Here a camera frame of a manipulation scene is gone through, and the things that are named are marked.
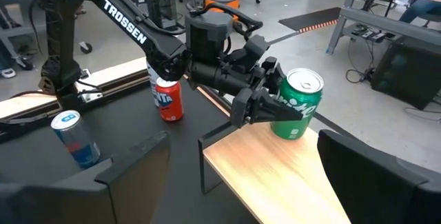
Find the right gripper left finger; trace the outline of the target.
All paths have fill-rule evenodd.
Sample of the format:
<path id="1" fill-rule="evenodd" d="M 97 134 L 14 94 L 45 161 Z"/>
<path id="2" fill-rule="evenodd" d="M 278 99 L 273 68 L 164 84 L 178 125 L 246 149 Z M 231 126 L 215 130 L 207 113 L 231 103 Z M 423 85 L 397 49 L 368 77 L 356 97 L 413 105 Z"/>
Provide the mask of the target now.
<path id="1" fill-rule="evenodd" d="M 149 223 L 170 167 L 161 131 L 51 185 L 1 184 L 2 223 Z"/>

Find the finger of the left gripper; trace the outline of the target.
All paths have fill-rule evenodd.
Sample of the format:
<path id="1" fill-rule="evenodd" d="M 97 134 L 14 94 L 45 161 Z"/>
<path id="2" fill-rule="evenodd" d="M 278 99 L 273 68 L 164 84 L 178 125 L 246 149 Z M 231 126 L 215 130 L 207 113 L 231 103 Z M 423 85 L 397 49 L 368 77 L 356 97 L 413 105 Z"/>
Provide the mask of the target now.
<path id="1" fill-rule="evenodd" d="M 265 69 L 264 87 L 268 89 L 270 94 L 278 94 L 281 83 L 285 78 L 283 70 L 275 57 L 267 57 L 261 64 Z"/>
<path id="2" fill-rule="evenodd" d="M 265 88 L 243 88 L 233 99 L 230 122 L 236 128 L 245 124 L 272 121 L 299 121 L 302 114 L 273 99 Z"/>

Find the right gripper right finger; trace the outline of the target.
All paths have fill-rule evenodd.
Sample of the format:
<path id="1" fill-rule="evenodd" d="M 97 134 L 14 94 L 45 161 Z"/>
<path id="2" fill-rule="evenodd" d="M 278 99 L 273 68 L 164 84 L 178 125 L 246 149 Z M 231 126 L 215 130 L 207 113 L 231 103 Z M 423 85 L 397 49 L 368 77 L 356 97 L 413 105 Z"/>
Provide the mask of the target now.
<path id="1" fill-rule="evenodd" d="M 331 130 L 317 149 L 351 223 L 440 222 L 440 173 Z"/>

